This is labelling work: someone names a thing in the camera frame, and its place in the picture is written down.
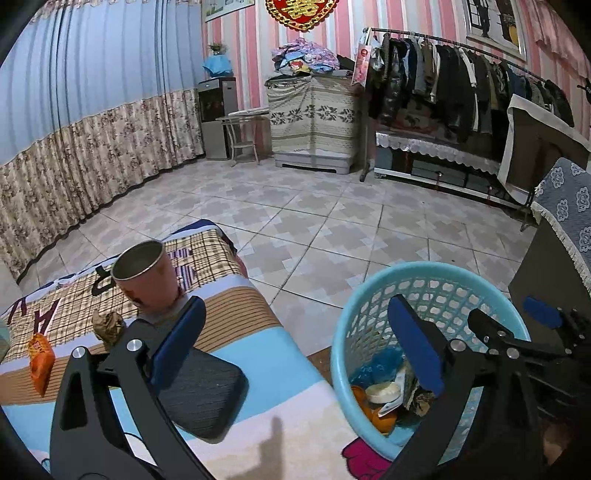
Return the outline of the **blue plastic bag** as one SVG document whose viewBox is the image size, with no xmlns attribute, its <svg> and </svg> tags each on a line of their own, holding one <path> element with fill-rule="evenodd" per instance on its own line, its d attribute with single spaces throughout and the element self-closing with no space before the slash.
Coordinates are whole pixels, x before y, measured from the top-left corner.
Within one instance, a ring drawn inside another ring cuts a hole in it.
<svg viewBox="0 0 591 480">
<path fill-rule="evenodd" d="M 403 350 L 399 346 L 388 346 L 374 354 L 368 363 L 356 369 L 349 377 L 349 383 L 368 388 L 375 384 L 394 381 L 403 364 Z"/>
</svg>

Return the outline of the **cream plastic lid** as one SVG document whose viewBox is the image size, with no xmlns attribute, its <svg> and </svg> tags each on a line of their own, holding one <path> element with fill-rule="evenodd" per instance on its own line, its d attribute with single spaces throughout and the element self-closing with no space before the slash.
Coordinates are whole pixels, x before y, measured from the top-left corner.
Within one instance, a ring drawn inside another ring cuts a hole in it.
<svg viewBox="0 0 591 480">
<path fill-rule="evenodd" d="M 370 385 L 366 389 L 367 399 L 377 405 L 386 405 L 396 402 L 402 395 L 399 384 L 393 381 Z"/>
</svg>

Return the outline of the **white paper card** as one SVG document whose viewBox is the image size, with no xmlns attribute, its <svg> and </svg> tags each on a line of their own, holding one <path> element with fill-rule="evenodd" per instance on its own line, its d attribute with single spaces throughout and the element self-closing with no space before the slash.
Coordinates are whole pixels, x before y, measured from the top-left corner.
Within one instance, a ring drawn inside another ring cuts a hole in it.
<svg viewBox="0 0 591 480">
<path fill-rule="evenodd" d="M 389 415 L 394 410 L 398 409 L 401 405 L 404 404 L 404 399 L 402 396 L 398 397 L 396 400 L 386 403 L 382 408 L 378 410 L 378 416 L 380 418 Z"/>
</svg>

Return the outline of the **small brown paper ball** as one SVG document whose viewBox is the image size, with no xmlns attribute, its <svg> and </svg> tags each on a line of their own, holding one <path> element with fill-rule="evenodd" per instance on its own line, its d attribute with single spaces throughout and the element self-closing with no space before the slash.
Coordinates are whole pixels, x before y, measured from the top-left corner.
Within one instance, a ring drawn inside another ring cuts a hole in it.
<svg viewBox="0 0 591 480">
<path fill-rule="evenodd" d="M 116 345 L 126 329 L 122 316 L 116 312 L 101 315 L 98 311 L 94 311 L 92 327 L 95 336 L 102 342 L 106 351 Z"/>
</svg>

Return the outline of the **orange tangerine back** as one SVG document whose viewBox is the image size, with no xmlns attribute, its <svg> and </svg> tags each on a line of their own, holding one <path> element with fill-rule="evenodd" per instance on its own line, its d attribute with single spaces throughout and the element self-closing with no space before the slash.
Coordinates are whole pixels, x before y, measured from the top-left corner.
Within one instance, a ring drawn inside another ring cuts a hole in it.
<svg viewBox="0 0 591 480">
<path fill-rule="evenodd" d="M 369 419 L 372 418 L 373 411 L 372 409 L 370 409 L 366 391 L 362 387 L 356 385 L 352 385 L 351 390 L 353 396 L 356 398 L 356 402 L 363 411 L 363 415 L 365 415 Z"/>
</svg>

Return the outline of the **orange snack wrapper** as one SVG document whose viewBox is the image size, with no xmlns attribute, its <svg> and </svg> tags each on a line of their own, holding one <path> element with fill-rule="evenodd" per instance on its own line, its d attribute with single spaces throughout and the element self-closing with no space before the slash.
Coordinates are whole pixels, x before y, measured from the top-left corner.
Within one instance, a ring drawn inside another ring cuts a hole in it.
<svg viewBox="0 0 591 480">
<path fill-rule="evenodd" d="M 55 362 L 54 351 L 44 335 L 35 333 L 28 343 L 28 354 L 33 387 L 43 397 Z"/>
</svg>

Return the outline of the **black textured flat case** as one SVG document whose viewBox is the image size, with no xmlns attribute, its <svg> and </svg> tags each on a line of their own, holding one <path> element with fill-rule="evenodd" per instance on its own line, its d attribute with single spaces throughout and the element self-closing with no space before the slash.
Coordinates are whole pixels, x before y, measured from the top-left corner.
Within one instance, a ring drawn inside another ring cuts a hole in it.
<svg viewBox="0 0 591 480">
<path fill-rule="evenodd" d="M 139 339 L 148 348 L 149 378 L 151 355 L 175 322 L 156 327 L 137 319 L 126 330 L 128 340 Z M 238 366 L 195 348 L 168 389 L 155 392 L 150 384 L 123 389 L 137 427 L 167 417 L 193 436 L 211 442 L 221 440 L 228 430 L 246 391 L 247 379 Z"/>
</svg>

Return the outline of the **blue floral cover cloth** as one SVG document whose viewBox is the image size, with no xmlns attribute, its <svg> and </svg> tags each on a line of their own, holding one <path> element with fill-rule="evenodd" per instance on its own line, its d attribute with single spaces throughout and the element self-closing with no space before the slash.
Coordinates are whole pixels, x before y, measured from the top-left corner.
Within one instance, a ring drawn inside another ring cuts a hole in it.
<svg viewBox="0 0 591 480">
<path fill-rule="evenodd" d="M 531 209 L 551 226 L 590 291 L 590 173 L 559 158 L 535 188 Z"/>
</svg>

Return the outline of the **cartoon patterned table cloth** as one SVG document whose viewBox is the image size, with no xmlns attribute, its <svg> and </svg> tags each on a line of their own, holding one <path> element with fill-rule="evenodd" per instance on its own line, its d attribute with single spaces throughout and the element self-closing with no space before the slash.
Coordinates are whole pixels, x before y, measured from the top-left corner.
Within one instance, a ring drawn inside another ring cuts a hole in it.
<svg viewBox="0 0 591 480">
<path fill-rule="evenodd" d="M 390 465 L 211 221 L 49 282 L 1 321 L 5 479 L 380 479 Z"/>
</svg>

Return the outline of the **low bench with lace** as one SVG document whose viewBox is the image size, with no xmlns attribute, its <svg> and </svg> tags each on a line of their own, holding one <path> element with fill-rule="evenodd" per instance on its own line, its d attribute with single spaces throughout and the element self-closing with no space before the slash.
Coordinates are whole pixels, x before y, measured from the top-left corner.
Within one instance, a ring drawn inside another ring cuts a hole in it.
<svg viewBox="0 0 591 480">
<path fill-rule="evenodd" d="M 378 178 L 428 186 L 489 205 L 519 207 L 497 178 L 498 162 L 399 131 L 379 131 L 375 138 L 373 171 Z"/>
</svg>

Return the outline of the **water dispenser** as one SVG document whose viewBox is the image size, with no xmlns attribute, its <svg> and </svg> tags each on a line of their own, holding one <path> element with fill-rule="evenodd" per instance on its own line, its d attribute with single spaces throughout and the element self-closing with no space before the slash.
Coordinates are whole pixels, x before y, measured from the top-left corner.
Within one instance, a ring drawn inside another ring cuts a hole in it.
<svg viewBox="0 0 591 480">
<path fill-rule="evenodd" d="M 221 118 L 238 111 L 235 77 L 217 77 L 197 85 L 200 126 L 208 159 L 225 160 L 230 156 L 229 137 Z"/>
</svg>

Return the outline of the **clothes rack with garments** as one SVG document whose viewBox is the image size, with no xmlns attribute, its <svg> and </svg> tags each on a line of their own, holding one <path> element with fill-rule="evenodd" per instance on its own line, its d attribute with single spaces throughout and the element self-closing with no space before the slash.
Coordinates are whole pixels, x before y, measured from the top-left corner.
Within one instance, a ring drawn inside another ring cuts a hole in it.
<svg viewBox="0 0 591 480">
<path fill-rule="evenodd" d="M 566 93 L 516 64 L 440 37 L 366 30 L 353 71 L 379 131 L 432 139 L 501 164 L 512 100 L 545 128 L 575 127 Z"/>
</svg>

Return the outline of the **red gold heart decoration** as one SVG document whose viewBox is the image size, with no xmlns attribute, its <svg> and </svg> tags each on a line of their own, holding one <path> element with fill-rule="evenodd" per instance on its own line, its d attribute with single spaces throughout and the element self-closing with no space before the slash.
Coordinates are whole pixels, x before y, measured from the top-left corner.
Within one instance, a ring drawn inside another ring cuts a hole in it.
<svg viewBox="0 0 591 480">
<path fill-rule="evenodd" d="M 338 0 L 266 0 L 267 13 L 278 23 L 297 32 L 308 32 L 335 10 Z"/>
</svg>

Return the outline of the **framed wall picture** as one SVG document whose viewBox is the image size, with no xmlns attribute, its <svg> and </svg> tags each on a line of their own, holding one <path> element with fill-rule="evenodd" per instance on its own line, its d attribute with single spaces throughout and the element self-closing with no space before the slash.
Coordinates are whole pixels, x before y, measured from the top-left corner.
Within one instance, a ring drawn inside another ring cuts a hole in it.
<svg viewBox="0 0 591 480">
<path fill-rule="evenodd" d="M 464 0 L 462 6 L 468 39 L 520 61 L 527 59 L 522 22 L 515 1 Z"/>
</svg>

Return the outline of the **wall calendar poster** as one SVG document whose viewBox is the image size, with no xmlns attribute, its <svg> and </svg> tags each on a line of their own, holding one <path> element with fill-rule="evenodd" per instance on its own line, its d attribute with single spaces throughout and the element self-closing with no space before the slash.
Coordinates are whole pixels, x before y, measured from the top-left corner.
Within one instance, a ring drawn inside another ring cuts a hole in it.
<svg viewBox="0 0 591 480">
<path fill-rule="evenodd" d="M 228 15 L 229 13 L 249 8 L 256 0 L 204 0 L 204 22 Z"/>
</svg>

